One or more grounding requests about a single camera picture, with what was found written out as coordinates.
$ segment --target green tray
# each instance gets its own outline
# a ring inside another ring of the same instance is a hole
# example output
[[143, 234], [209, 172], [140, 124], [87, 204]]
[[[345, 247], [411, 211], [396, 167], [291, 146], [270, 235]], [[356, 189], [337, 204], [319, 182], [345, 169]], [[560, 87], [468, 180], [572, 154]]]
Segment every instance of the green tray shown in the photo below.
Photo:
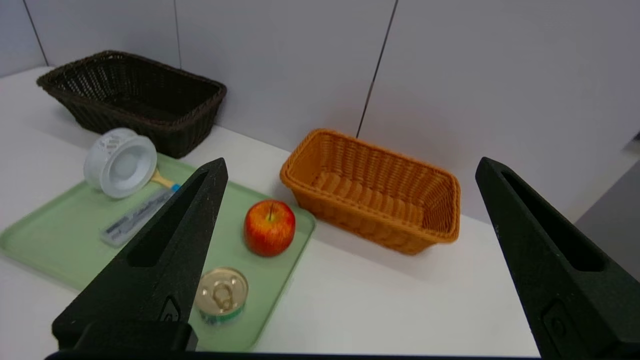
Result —
[[[158, 169], [178, 183], [195, 171], [160, 154]], [[99, 231], [158, 189], [160, 185], [149, 183], [126, 199], [114, 200], [80, 183], [7, 228], [0, 235], [0, 249], [17, 261], [82, 290], [120, 250], [103, 243]], [[199, 348], [242, 352], [253, 347], [316, 226], [313, 215], [291, 206], [296, 215], [291, 246], [274, 258], [256, 256], [244, 245], [244, 215], [251, 205], [266, 198], [238, 184], [227, 184], [203, 272], [219, 266], [240, 270], [249, 282], [249, 296], [243, 314], [222, 325], [205, 324], [193, 308], [189, 323], [198, 335]]]

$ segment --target orange wicker basket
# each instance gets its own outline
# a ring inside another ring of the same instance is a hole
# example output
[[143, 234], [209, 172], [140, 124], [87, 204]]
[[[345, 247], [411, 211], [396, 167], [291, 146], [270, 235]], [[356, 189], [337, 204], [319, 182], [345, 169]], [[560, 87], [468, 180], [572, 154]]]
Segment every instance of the orange wicker basket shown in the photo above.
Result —
[[317, 218], [404, 254], [458, 238], [452, 174], [336, 131], [312, 131], [280, 179]]

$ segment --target dark brown wicker basket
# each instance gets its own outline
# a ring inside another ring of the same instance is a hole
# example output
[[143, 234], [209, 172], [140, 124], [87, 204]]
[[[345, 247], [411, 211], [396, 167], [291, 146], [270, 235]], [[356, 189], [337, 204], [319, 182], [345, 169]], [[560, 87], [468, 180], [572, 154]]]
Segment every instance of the dark brown wicker basket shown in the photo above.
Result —
[[104, 51], [38, 79], [80, 126], [96, 133], [128, 127], [163, 154], [181, 158], [211, 132], [225, 85], [157, 61]]

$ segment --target white wall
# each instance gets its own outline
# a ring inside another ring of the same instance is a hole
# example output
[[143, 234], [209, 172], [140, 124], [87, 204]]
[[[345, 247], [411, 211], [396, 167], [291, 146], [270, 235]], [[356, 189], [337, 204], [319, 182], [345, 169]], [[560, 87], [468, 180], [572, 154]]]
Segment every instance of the white wall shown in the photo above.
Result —
[[22, 0], [0, 0], [0, 77], [44, 65]]
[[575, 221], [637, 161], [638, 34], [635, 0], [400, 0], [360, 138], [452, 171], [466, 215], [489, 156]]
[[27, 0], [50, 65], [121, 50], [180, 67], [173, 0]]
[[640, 163], [575, 225], [628, 273], [640, 280]]
[[183, 69], [221, 81], [218, 123], [293, 150], [356, 135], [393, 0], [177, 0]]

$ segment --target wicker basket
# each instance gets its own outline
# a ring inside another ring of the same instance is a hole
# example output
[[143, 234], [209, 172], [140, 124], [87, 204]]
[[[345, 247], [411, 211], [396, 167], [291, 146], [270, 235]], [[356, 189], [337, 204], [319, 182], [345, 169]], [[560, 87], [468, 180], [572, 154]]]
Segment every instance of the wicker basket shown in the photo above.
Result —
[[453, 175], [335, 131], [312, 131], [280, 179], [317, 218], [404, 254], [458, 238]]
[[58, 67], [38, 79], [80, 126], [96, 133], [128, 127], [173, 158], [211, 132], [225, 85], [162, 63], [104, 51]]

